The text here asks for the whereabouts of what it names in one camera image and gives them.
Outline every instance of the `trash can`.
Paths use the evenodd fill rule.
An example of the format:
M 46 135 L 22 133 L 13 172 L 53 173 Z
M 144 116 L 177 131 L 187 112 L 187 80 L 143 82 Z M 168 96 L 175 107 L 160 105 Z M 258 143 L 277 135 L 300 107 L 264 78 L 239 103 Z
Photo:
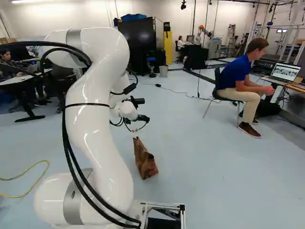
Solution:
M 167 77 L 168 65 L 159 66 L 160 69 L 160 77 Z

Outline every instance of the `man's hand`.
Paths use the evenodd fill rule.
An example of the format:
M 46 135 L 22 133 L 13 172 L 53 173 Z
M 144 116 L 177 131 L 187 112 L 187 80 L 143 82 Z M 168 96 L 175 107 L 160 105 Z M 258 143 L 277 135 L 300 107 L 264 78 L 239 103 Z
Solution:
M 275 92 L 275 89 L 272 86 L 263 86 L 263 93 L 267 96 L 269 95 L 273 95 L 273 93 Z
M 22 75 L 23 75 L 23 73 L 17 73 L 16 77 L 20 77 Z

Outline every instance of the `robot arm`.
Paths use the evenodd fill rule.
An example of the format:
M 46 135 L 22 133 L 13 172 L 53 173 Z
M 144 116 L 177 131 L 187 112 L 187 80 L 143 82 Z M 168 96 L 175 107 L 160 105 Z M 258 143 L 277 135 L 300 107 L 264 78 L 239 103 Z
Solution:
M 204 28 L 204 26 L 203 25 L 200 25 L 199 27 L 198 27 L 198 33 L 197 33 L 197 36 L 196 36 L 196 43 L 200 43 L 200 40 L 201 40 L 201 33 L 204 33 L 206 36 L 208 36 L 210 39 L 211 38 L 213 38 L 213 36 L 214 36 L 214 31 L 211 31 L 211 32 L 209 32 L 208 30 L 206 30 L 205 28 Z
M 127 41 L 112 28 L 56 31 L 48 35 L 46 40 L 72 45 L 86 53 L 92 61 L 87 72 L 67 93 L 66 106 L 70 107 L 65 109 L 65 126 L 70 141 L 86 155 L 93 168 L 87 175 L 88 182 L 109 205 L 126 213 L 133 200 L 133 180 L 113 142 L 109 116 L 112 112 L 128 120 L 141 117 L 132 99 L 126 100 L 129 94 L 121 94 L 130 86 L 126 73 L 129 60 Z M 62 51 L 52 52 L 49 59 L 63 67 L 83 67 L 75 56 Z M 69 229 L 70 225 L 121 228 L 102 217 L 71 187 L 75 185 L 69 173 L 55 174 L 44 181 L 34 200 L 40 219 Z M 106 209 L 86 188 L 84 190 L 107 215 L 124 222 Z

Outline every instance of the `brown paper bag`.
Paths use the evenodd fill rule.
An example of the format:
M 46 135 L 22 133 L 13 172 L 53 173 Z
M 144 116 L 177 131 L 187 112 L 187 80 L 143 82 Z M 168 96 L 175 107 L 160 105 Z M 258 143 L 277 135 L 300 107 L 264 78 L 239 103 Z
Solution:
M 139 137 L 133 138 L 135 163 L 143 180 L 159 173 L 154 156 L 148 153 Z

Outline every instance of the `yellow cable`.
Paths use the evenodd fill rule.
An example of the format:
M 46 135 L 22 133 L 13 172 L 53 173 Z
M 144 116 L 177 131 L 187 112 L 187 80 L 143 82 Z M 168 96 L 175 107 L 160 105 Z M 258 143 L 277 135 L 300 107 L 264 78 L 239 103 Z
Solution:
M 27 170 L 25 170 L 23 173 L 19 174 L 18 176 L 16 177 L 12 177 L 12 178 L 9 178 L 9 179 L 4 179 L 4 178 L 1 178 L 0 177 L 0 180 L 14 180 L 16 178 L 19 178 L 21 176 L 23 176 L 25 173 L 27 173 L 31 168 L 33 168 L 34 166 L 38 165 L 39 163 L 41 162 L 46 162 L 47 163 L 47 167 L 46 169 L 43 171 L 42 175 L 37 179 L 37 181 L 32 185 L 32 187 L 26 192 L 24 193 L 23 195 L 21 196 L 16 196 L 16 197 L 12 197 L 12 196 L 9 196 L 9 195 L 5 195 L 3 193 L 0 193 L 0 196 L 3 196 L 3 197 L 6 197 L 6 198 L 21 198 L 21 197 L 25 197 L 27 194 L 29 194 L 29 192 L 32 191 L 32 189 L 37 185 L 37 183 L 40 181 L 40 179 L 45 175 L 45 173 L 47 172 L 49 166 L 50 166 L 50 163 L 46 160 L 42 160 L 40 162 L 37 162 L 36 164 L 32 165 L 30 168 L 28 168 Z

